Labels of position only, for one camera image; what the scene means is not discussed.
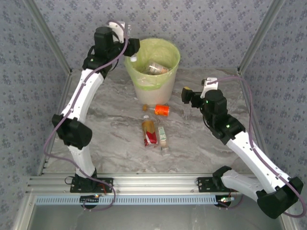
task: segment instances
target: white cap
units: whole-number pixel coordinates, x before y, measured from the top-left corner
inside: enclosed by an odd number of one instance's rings
[[[136,58],[136,55],[134,54],[134,55],[132,55],[131,57],[130,57],[130,61],[131,62],[136,62],[138,59]]]
[[[160,145],[161,146],[166,146],[166,140],[160,140]]]

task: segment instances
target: small bottle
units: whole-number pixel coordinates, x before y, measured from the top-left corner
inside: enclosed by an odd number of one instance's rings
[[[167,138],[166,138],[164,127],[159,126],[158,132],[159,132],[159,142],[160,142],[161,150],[162,151],[167,150],[168,144],[167,144]]]
[[[149,119],[148,115],[144,116],[142,129],[143,129],[145,147],[150,145],[156,145],[158,141],[155,133],[154,122],[151,119]]]
[[[156,115],[168,116],[169,114],[169,106],[157,104],[154,108],[148,106],[147,104],[143,105],[143,111],[151,110]]]
[[[153,75],[159,75],[169,72],[169,69],[154,61],[149,61],[146,67],[146,72]]]

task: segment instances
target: red label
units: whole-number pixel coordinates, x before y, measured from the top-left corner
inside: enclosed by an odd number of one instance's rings
[[[145,146],[157,143],[157,136],[156,136],[155,132],[153,132],[153,133],[146,132],[146,136],[148,137],[150,143],[148,143],[147,138],[144,138]]]

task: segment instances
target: metal frame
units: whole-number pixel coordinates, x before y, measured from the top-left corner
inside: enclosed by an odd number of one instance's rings
[[[40,10],[38,9],[34,0],[23,0],[24,4],[28,8],[29,12],[32,15],[33,20],[36,22],[40,32],[43,34],[44,38],[46,39],[47,43],[49,44],[52,52],[56,56],[59,64],[61,65],[62,69],[69,74],[71,69],[69,67],[66,58],[61,51],[56,39],[54,38],[52,32],[50,31],[49,27],[47,26]]]
[[[64,183],[67,173],[46,173],[43,176],[32,176],[26,188],[25,197],[22,200],[18,215],[14,223],[14,230],[26,230],[30,224],[31,215],[38,197],[71,197],[70,186]],[[210,177],[211,174],[183,173],[183,174],[137,174],[137,173],[103,173],[98,177],[113,177],[114,188],[118,195],[124,196],[190,196],[209,197],[209,195],[226,195],[228,193],[199,193],[196,185],[198,177]],[[252,174],[245,174],[251,179]],[[298,229],[293,218],[282,215],[282,221],[286,230]]]
[[[241,63],[239,64],[239,71],[241,74],[244,73],[249,63],[253,59],[258,47],[262,43],[266,33],[270,29],[273,24],[280,8],[283,6],[285,0],[273,0],[269,6],[267,13],[265,14],[256,34],[254,35],[247,51],[245,52]]]

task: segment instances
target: black connector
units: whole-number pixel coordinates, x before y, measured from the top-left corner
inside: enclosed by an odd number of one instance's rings
[[[56,127],[62,119],[63,115],[54,114],[52,117],[53,126]],[[57,134],[64,141],[65,145],[72,145],[80,150],[90,143],[93,136],[92,130],[80,121],[77,121],[77,118],[66,118],[57,129]]]

